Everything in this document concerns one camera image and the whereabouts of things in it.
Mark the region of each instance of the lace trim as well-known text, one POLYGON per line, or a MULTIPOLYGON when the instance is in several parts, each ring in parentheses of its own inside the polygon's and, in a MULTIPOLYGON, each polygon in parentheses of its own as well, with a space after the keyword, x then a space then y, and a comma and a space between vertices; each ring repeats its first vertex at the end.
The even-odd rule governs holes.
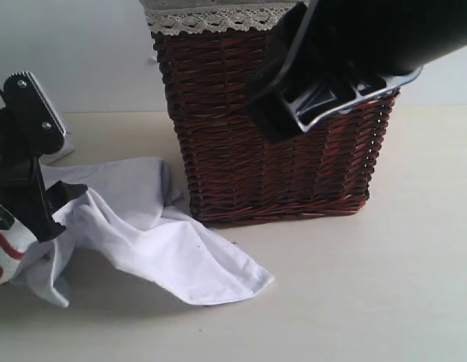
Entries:
POLYGON ((227 29, 247 32, 251 28, 270 30, 294 5, 294 3, 277 2, 176 10, 145 8, 145 14, 151 32, 164 35, 178 35, 180 32, 198 34, 205 30, 225 32, 227 29))

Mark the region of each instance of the wicker basket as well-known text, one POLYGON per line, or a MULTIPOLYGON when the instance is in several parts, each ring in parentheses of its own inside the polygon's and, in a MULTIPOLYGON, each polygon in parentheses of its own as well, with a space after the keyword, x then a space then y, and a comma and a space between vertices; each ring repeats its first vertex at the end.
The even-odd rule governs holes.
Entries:
POLYGON ((355 107, 270 146, 244 113, 244 84, 271 31, 152 34, 186 168, 192 215, 246 225, 356 213, 398 95, 355 107))

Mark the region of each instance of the table surface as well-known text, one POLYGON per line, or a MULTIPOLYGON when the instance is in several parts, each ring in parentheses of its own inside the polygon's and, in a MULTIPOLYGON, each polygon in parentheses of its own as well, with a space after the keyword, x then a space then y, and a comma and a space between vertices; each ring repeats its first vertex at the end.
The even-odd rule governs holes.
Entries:
MULTIPOLYGON (((186 189, 164 113, 66 118, 61 165, 160 155, 186 189)), ((359 214, 219 233, 276 276, 257 298, 187 306, 80 250, 68 309, 0 288, 0 362, 467 362, 467 106, 396 109, 359 214)))

